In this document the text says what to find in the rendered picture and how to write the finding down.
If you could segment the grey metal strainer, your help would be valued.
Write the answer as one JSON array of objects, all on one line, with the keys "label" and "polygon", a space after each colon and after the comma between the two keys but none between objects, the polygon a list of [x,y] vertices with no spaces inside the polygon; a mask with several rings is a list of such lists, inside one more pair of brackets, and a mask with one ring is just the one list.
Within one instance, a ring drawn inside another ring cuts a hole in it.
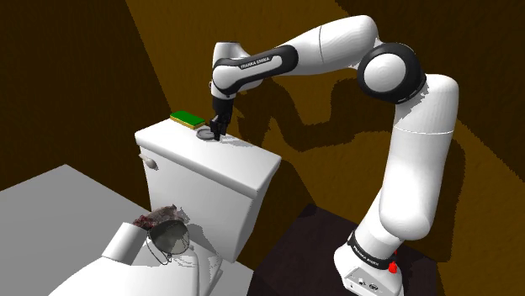
[{"label": "grey metal strainer", "polygon": [[146,241],[148,250],[161,265],[167,265],[173,256],[183,254],[190,247],[188,228],[178,219],[167,220],[154,226],[147,231],[147,238],[164,256],[164,260],[161,260]]}]

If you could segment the dark red crumpled cloth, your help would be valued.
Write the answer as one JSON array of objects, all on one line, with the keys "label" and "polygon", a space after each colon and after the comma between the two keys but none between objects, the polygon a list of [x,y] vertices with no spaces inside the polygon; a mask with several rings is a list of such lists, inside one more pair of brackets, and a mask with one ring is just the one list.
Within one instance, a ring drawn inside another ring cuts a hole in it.
[{"label": "dark red crumpled cloth", "polygon": [[177,207],[175,205],[164,206],[152,210],[149,214],[141,215],[132,222],[132,225],[150,230],[162,222],[178,219]]}]

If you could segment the green and yellow sponge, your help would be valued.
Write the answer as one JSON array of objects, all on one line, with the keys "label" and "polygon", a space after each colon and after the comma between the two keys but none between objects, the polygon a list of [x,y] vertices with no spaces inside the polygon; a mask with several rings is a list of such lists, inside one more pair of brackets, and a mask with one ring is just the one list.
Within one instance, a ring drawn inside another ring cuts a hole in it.
[{"label": "green and yellow sponge", "polygon": [[196,130],[197,128],[205,125],[204,119],[182,110],[171,113],[170,119],[190,128],[191,130]]}]

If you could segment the white toilet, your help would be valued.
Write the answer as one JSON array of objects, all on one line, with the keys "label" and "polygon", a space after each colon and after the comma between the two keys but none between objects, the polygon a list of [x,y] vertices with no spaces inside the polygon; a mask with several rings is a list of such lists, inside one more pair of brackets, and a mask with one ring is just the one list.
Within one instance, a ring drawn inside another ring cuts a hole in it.
[{"label": "white toilet", "polygon": [[124,222],[101,257],[49,296],[209,296],[247,243],[280,156],[226,135],[201,140],[171,119],[135,133],[151,209],[177,207],[190,247],[164,260],[147,231]]}]

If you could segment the dark robot stand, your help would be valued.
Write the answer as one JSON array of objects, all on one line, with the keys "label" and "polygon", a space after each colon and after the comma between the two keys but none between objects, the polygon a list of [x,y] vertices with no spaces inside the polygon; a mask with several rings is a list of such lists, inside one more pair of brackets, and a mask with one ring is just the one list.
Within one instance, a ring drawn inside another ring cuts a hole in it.
[{"label": "dark robot stand", "polygon": [[[357,227],[310,203],[256,268],[247,296],[357,296],[335,268],[334,251]],[[405,296],[445,296],[437,263],[419,251],[397,251]]]}]

